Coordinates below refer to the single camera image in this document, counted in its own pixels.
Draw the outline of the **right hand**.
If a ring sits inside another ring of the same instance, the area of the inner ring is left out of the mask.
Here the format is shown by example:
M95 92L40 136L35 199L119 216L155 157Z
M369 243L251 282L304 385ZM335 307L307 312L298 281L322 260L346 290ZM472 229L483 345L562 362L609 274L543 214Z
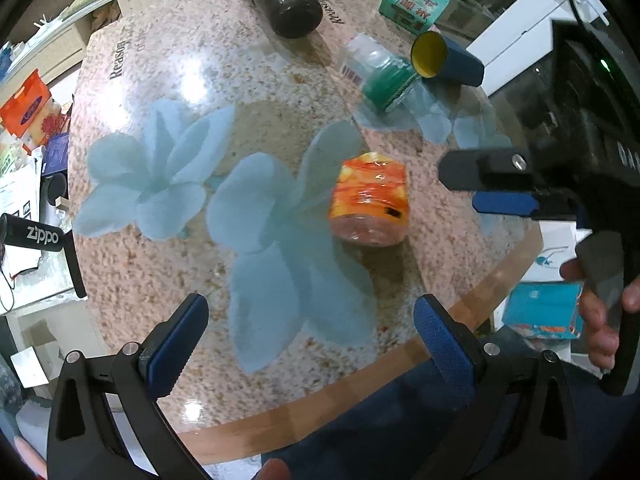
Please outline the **right hand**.
M622 295L623 309L629 313L637 313L640 308L640 286L636 278L629 284ZM615 364L615 353L620 345L617 330L608 325L608 308L591 290L584 289L579 301L579 314L584 320L587 334L587 349L590 362L602 370L612 370Z

